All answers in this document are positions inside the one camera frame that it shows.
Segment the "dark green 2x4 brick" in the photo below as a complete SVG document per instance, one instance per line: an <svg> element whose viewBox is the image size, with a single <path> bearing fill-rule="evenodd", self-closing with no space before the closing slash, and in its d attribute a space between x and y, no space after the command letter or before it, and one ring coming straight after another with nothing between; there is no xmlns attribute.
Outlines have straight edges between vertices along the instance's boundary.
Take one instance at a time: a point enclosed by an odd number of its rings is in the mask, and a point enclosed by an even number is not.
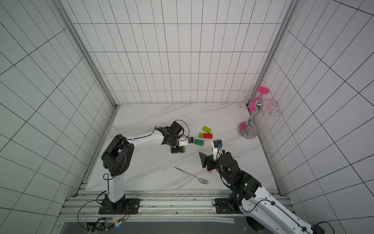
<svg viewBox="0 0 374 234"><path fill-rule="evenodd" d="M204 146L204 143L205 142L203 140L200 140L200 139L195 139L194 140L195 145Z"/></svg>

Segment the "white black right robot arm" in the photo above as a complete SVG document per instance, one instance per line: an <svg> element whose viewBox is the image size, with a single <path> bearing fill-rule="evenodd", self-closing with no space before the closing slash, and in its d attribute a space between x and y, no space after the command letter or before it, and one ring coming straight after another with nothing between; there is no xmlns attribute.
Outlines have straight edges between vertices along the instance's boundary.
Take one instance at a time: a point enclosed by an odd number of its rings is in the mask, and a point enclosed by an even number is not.
<svg viewBox="0 0 374 234"><path fill-rule="evenodd" d="M241 212L274 234L324 234L319 225L311 225L279 203L261 183L239 168L230 152L214 157L199 153L202 167L216 170L231 190L228 209Z"/></svg>

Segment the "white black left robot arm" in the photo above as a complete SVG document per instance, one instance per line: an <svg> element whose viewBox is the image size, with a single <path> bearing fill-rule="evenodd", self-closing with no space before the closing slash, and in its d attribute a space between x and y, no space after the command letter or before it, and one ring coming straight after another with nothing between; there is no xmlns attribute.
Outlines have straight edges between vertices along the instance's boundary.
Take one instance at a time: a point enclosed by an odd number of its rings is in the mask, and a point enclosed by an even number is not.
<svg viewBox="0 0 374 234"><path fill-rule="evenodd" d="M173 154L184 151L186 145L194 143L194 138L185 135L184 128L174 121L171 126L155 127L151 133L125 137L116 135L101 156L103 167L108 171L103 175L107 181L107 192L99 203L100 215L137 214L139 199L126 199L124 194L124 173L129 169L132 156L143 149L167 145Z"/></svg>

